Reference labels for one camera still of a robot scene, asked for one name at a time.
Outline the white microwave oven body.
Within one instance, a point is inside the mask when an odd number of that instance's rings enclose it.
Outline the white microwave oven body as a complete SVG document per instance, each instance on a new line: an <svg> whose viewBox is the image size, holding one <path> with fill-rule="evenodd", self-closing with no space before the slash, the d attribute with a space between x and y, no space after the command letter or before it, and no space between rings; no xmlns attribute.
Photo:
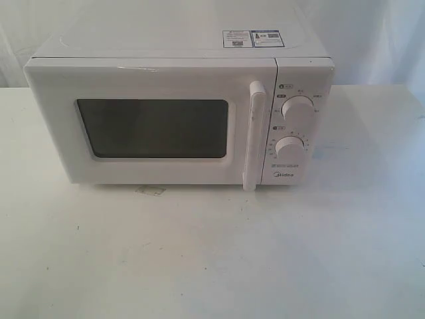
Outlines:
<svg viewBox="0 0 425 319"><path fill-rule="evenodd" d="M229 30L279 30L285 47L224 48L222 32ZM274 59L277 75L272 105L264 116L267 135L262 175L257 186L300 183L311 159L335 70L319 39L298 19L286 23L269 17L235 19L222 14L193 18L177 15L133 18L125 14L111 20L82 17L63 33L51 37L32 58ZM282 105L294 96L306 96L313 102L315 115L312 120L284 120ZM302 158L284 161L277 158L275 145L286 136L303 141L305 153Z"/></svg>

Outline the lower white control knob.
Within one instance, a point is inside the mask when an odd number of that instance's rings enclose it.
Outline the lower white control knob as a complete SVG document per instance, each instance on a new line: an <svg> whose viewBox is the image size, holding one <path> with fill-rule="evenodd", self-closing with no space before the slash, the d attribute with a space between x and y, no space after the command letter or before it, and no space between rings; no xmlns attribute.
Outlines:
<svg viewBox="0 0 425 319"><path fill-rule="evenodd" d="M303 141L295 136L286 136L277 141L275 145L277 158L284 161L302 158L305 153Z"/></svg>

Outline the right blue info sticker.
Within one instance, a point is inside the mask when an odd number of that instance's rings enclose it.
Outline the right blue info sticker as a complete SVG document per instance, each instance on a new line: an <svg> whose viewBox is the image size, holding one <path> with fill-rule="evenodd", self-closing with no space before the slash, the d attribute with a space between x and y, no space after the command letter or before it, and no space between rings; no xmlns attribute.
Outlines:
<svg viewBox="0 0 425 319"><path fill-rule="evenodd" d="M254 48L282 48L285 44L279 30L251 30Z"/></svg>

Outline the white control knob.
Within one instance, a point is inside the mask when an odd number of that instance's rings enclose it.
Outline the white control knob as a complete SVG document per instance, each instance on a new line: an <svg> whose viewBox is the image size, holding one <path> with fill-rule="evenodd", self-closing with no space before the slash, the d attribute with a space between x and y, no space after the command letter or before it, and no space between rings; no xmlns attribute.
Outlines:
<svg viewBox="0 0 425 319"><path fill-rule="evenodd" d="M306 96L294 96L282 105L282 116L289 122L308 122L313 119L313 102Z"/></svg>
<svg viewBox="0 0 425 319"><path fill-rule="evenodd" d="M277 141L275 145L277 158L284 161L302 158L305 153L303 141L295 136L286 136Z"/></svg>

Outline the upper white control knob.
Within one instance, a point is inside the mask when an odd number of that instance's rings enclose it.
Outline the upper white control knob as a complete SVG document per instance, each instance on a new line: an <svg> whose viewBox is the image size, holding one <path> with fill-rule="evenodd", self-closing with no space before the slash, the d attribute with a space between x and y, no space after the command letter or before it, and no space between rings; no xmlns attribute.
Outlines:
<svg viewBox="0 0 425 319"><path fill-rule="evenodd" d="M308 122L313 119L313 102L306 96L294 96L282 105L282 116L289 122Z"/></svg>

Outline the white microwave door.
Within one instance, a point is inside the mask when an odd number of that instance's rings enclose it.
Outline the white microwave door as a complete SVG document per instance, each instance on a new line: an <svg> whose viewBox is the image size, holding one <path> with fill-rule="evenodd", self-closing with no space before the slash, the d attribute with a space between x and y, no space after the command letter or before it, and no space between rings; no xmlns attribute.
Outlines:
<svg viewBox="0 0 425 319"><path fill-rule="evenodd" d="M25 75L74 183L259 183L272 58L32 58Z"/></svg>

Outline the clear tape patch on table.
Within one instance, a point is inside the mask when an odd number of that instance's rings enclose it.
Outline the clear tape patch on table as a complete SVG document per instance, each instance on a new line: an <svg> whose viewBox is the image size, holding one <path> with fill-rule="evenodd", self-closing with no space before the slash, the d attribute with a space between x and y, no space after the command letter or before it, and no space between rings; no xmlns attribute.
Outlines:
<svg viewBox="0 0 425 319"><path fill-rule="evenodd" d="M163 195L163 193L166 191L165 188L157 187L157 186L151 186L151 185L142 185L139 186L135 192L144 194L144 195L150 195L154 197L160 197Z"/></svg>

